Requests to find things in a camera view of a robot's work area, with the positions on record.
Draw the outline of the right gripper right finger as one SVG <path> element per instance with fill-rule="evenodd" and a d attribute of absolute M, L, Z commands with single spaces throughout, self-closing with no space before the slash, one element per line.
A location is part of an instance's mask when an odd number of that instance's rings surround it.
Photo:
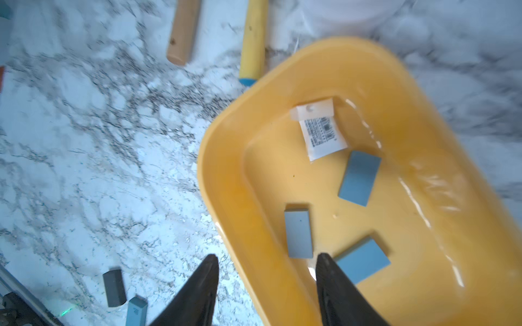
<path fill-rule="evenodd" d="M 315 271 L 324 325 L 389 325 L 329 254 L 318 255 Z"/>

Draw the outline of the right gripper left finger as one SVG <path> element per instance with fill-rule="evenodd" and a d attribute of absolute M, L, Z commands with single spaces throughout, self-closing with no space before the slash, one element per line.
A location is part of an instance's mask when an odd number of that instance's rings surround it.
<path fill-rule="evenodd" d="M 218 283 L 218 258 L 209 254 L 152 325 L 211 325 Z"/>

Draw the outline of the blue-grey eraser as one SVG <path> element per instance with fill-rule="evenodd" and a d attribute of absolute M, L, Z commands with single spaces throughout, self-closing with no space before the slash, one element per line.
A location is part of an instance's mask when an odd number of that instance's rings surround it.
<path fill-rule="evenodd" d="M 288 255 L 294 259 L 311 259 L 313 242 L 308 210 L 286 210 L 285 233 Z"/>
<path fill-rule="evenodd" d="M 371 237 L 362 239 L 334 258 L 353 284 L 358 284 L 388 267 L 391 262 Z"/>
<path fill-rule="evenodd" d="M 352 151 L 338 191 L 338 197 L 353 204 L 366 207 L 380 164 L 380 157 L 366 152 Z"/>

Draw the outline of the dark grey eraser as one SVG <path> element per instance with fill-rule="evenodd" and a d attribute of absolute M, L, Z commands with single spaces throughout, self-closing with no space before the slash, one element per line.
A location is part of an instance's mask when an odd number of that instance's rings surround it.
<path fill-rule="evenodd" d="M 119 307 L 126 303 L 126 291 L 121 269 L 112 269 L 104 273 L 103 284 L 109 308 Z"/>

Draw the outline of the yellow plastic storage box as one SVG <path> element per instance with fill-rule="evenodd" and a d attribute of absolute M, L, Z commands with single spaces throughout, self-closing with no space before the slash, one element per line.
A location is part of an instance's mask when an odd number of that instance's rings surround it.
<path fill-rule="evenodd" d="M 390 325 L 520 325 L 521 231 L 409 72 L 354 37 L 294 54 L 198 155 L 265 325 L 320 325 L 328 253 Z"/>

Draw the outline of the white eraser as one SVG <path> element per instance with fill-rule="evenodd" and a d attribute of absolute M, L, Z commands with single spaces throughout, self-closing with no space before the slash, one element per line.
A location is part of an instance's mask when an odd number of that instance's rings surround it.
<path fill-rule="evenodd" d="M 333 98 L 297 105 L 290 117 L 300 124 L 311 162 L 348 148 L 334 117 Z"/>

